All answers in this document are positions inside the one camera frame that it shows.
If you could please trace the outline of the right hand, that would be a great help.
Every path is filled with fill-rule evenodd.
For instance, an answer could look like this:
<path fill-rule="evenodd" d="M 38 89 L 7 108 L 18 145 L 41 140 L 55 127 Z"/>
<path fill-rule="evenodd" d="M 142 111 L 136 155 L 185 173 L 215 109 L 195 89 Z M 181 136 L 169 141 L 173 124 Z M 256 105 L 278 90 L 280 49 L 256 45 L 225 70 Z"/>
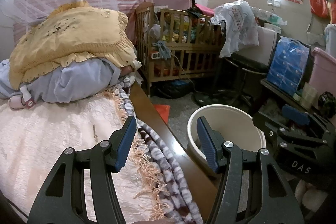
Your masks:
<path fill-rule="evenodd" d="M 298 181 L 294 195 L 305 218 L 311 218 L 317 213 L 335 214 L 335 195 L 319 190 L 304 180 Z"/>

